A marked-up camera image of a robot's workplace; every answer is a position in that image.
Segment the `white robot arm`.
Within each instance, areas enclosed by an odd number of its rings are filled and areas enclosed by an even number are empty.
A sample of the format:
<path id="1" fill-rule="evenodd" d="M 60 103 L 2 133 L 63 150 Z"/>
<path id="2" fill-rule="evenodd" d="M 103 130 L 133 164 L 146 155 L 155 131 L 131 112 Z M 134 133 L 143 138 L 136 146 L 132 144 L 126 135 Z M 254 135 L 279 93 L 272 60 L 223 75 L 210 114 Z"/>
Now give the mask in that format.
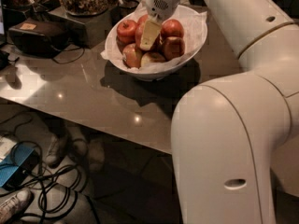
<path id="1" fill-rule="evenodd" d="M 270 164 L 298 134 L 299 26 L 272 0 L 204 0 L 242 72 L 178 102 L 171 148 L 184 224 L 276 224 Z"/>

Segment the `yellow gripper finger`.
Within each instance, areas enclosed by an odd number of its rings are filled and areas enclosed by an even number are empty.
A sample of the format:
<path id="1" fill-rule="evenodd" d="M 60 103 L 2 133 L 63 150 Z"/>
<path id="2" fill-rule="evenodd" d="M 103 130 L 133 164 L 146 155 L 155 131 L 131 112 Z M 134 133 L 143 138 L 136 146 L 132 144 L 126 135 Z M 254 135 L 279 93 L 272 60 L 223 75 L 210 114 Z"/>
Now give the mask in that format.
<path id="1" fill-rule="evenodd" d="M 143 50 L 151 50 L 155 44 L 156 39 L 160 35 L 162 25 L 154 20 L 147 20 L 144 22 L 143 34 L 140 40 L 140 48 Z"/>

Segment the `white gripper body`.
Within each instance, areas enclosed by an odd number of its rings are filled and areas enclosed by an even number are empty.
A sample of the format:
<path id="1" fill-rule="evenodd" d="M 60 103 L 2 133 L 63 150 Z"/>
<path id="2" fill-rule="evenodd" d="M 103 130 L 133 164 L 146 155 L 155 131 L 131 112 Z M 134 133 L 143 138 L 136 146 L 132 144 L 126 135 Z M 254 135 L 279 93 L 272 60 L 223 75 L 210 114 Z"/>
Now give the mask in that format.
<path id="1" fill-rule="evenodd" d="M 174 14 L 179 2 L 180 0 L 146 0 L 149 19 L 162 23 Z"/>

